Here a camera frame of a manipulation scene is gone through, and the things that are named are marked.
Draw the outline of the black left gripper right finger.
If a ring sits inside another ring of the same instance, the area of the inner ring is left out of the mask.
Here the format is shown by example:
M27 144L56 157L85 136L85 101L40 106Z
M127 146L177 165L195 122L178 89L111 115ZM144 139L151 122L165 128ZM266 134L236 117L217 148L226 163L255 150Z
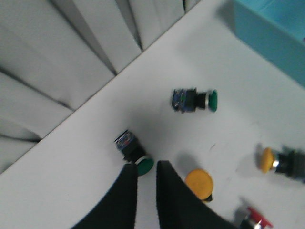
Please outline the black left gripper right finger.
M200 201L169 161L157 163L157 211L162 229L234 229Z

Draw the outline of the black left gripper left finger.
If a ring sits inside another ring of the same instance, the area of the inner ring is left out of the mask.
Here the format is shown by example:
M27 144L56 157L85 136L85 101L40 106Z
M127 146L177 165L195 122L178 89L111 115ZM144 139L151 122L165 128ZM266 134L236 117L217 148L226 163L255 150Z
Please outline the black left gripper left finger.
M133 229L137 210L138 171L125 164L100 202L74 229Z

